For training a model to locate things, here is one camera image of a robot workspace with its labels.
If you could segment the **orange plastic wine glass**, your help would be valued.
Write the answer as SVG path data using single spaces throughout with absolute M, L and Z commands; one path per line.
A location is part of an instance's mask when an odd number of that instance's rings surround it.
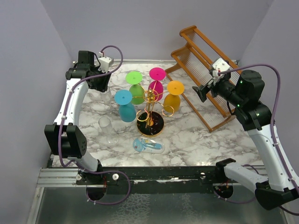
M 182 82 L 173 80 L 167 85 L 168 95 L 164 99 L 164 110 L 168 113 L 175 113 L 180 107 L 180 95 L 184 92 Z

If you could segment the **clear champagne flute back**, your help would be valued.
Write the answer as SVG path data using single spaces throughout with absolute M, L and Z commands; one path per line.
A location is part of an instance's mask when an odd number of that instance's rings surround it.
M 107 87 L 107 90 L 105 92 L 101 93 L 101 98 L 103 100 L 103 102 L 108 105 L 108 112 L 112 113 L 113 111 L 113 107 L 112 107 L 112 93 L 110 91 L 110 88 Z

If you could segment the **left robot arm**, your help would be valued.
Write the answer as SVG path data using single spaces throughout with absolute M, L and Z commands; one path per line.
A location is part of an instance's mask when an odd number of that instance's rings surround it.
M 85 169 L 87 179 L 98 184 L 103 180 L 102 165 L 87 151 L 87 139 L 78 126 L 79 115 L 88 89 L 107 90 L 110 76 L 94 76 L 107 73 L 114 60 L 100 55 L 95 62 L 94 57 L 91 51 L 79 51 L 78 61 L 65 74 L 66 91 L 59 113 L 53 124 L 45 126 L 44 133 L 54 155 Z

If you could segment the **pink plastic wine glass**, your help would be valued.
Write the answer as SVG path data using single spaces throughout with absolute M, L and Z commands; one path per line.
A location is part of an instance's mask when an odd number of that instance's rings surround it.
M 166 77 L 166 72 L 162 68 L 155 67 L 149 71 L 149 76 L 153 81 L 149 84 L 148 90 L 154 90 L 154 94 L 158 95 L 156 100 L 159 101 L 163 97 L 164 88 L 161 81 Z

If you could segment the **blue plastic wine glass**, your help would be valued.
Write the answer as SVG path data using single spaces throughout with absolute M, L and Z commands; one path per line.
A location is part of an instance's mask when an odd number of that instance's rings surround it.
M 131 103 L 133 96 L 128 90 L 119 90 L 114 96 L 115 102 L 119 105 L 119 115 L 122 121 L 132 122 L 136 118 L 136 111 Z

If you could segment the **green plastic wine glass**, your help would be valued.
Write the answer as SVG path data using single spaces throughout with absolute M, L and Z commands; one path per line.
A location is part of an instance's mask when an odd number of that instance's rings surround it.
M 138 71 L 131 71 L 126 75 L 126 81 L 131 85 L 129 91 L 132 94 L 131 103 L 134 105 L 140 105 L 144 102 L 143 94 L 145 90 L 140 85 L 142 81 L 142 74 Z

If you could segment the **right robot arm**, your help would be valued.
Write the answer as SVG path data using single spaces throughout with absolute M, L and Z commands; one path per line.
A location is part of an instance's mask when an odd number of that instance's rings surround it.
M 194 86 L 202 102 L 210 92 L 220 96 L 235 107 L 234 115 L 254 142 L 263 161 L 267 176 L 252 172 L 234 159 L 216 163 L 215 179 L 226 182 L 231 179 L 255 194 L 259 204 L 266 210 L 298 199 L 299 180 L 288 162 L 274 125 L 274 112 L 259 99 L 265 86 L 261 75 L 253 70 L 243 70 L 236 84 L 230 82 L 230 71 L 212 78 L 206 85 Z

